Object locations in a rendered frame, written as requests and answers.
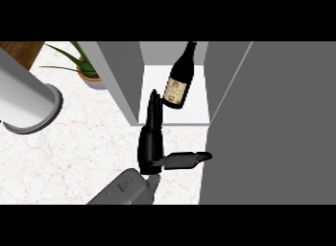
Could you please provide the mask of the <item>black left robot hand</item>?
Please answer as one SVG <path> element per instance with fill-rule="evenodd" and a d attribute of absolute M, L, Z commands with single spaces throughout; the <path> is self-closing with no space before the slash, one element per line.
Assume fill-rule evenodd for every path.
<path fill-rule="evenodd" d="M 165 155 L 164 144 L 164 102 L 156 90 L 150 93 L 146 124 L 142 127 L 137 161 L 142 175 L 155 175 L 162 170 L 193 169 L 212 159 L 211 152 L 174 152 Z"/>

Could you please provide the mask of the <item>grey open cabinet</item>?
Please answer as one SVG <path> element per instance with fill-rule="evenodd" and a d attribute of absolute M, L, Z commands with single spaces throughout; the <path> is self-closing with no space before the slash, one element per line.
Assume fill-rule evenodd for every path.
<path fill-rule="evenodd" d="M 133 126 L 146 122 L 150 93 L 162 93 L 184 41 L 84 41 L 83 50 L 102 83 Z M 249 41 L 202 41 L 195 54 L 195 78 L 180 110 L 164 109 L 167 126 L 208 126 L 223 109 L 249 53 Z"/>

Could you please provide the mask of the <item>dark wine bottle, cream label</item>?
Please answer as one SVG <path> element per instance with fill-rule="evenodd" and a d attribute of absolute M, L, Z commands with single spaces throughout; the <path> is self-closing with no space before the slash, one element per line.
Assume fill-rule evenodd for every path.
<path fill-rule="evenodd" d="M 187 43 L 183 55 L 180 56 L 170 72 L 168 84 L 164 94 L 164 103 L 173 109 L 184 106 L 190 85 L 195 78 L 195 51 L 198 42 Z"/>

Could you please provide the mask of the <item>dark grey cabinet door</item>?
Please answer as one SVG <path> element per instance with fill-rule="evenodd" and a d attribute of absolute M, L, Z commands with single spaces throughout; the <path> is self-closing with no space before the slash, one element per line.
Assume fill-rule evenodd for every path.
<path fill-rule="evenodd" d="M 336 42 L 257 42 L 208 129 L 203 204 L 336 204 Z"/>

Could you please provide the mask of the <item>green plant in terracotta pot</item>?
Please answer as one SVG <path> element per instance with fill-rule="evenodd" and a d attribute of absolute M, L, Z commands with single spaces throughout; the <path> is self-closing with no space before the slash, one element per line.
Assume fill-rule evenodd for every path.
<path fill-rule="evenodd" d="M 52 44 L 49 44 L 49 47 L 55 49 L 77 65 L 77 68 L 68 68 L 56 66 L 56 69 L 69 70 L 78 73 L 83 81 L 86 82 L 87 86 L 96 90 L 105 90 L 106 86 L 102 82 L 102 78 L 99 76 L 99 73 L 93 67 L 91 60 L 87 56 L 87 53 L 84 52 L 84 49 L 81 47 L 81 44 L 77 41 L 71 42 L 74 48 L 77 49 L 80 53 L 80 57 L 72 56 L 66 51 L 55 47 Z"/>

